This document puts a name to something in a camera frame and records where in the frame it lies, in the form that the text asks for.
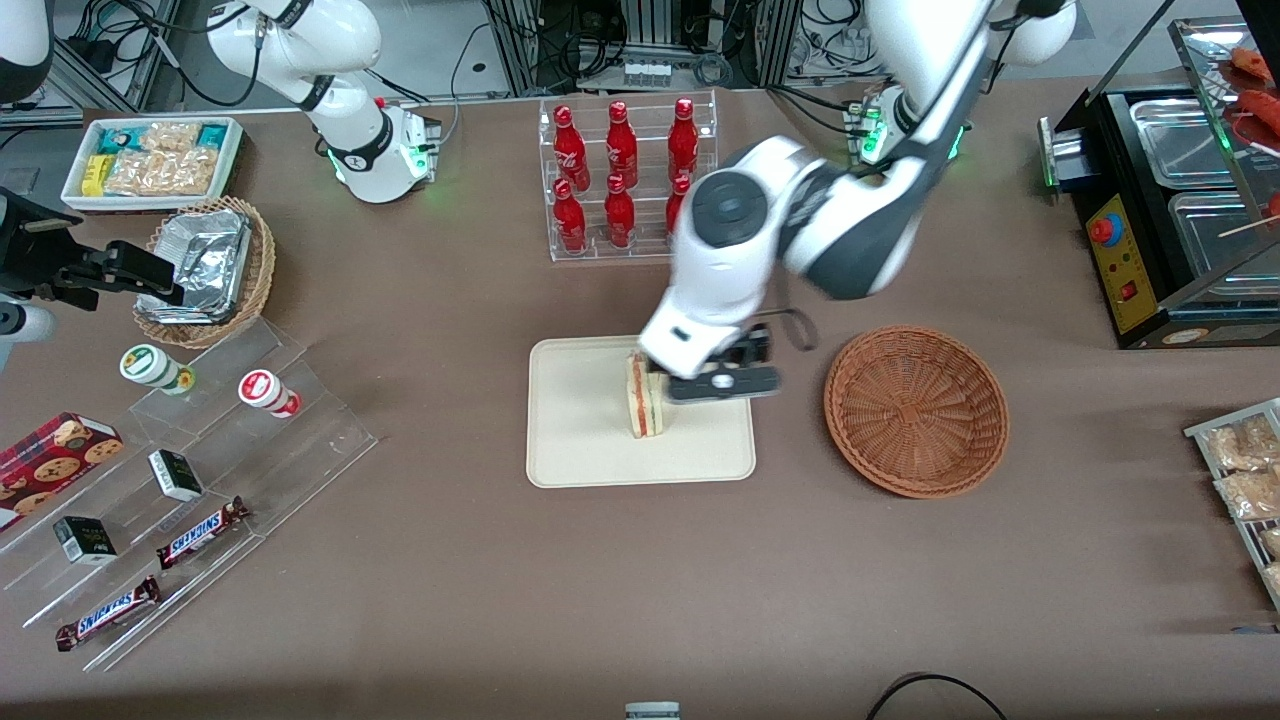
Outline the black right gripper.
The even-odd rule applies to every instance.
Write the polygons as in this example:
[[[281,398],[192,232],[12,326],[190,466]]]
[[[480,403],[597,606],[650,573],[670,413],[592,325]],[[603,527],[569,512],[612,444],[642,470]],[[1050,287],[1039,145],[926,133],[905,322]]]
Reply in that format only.
[[[81,220],[32,202],[9,190],[3,196],[1,290],[18,299],[63,304],[96,304],[99,292],[74,286],[68,269],[84,269],[93,249],[78,243],[70,228]],[[104,288],[183,305],[186,290],[175,266],[125,241],[113,241],[100,254]]]

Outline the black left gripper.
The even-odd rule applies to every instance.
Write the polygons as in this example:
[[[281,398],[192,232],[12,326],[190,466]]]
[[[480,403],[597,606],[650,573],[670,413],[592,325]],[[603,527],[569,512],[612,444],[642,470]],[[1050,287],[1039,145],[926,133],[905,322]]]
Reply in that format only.
[[[774,395],[780,373],[773,363],[769,324],[754,324],[726,348],[712,354],[692,379],[672,375],[667,393],[673,404],[704,404]]]

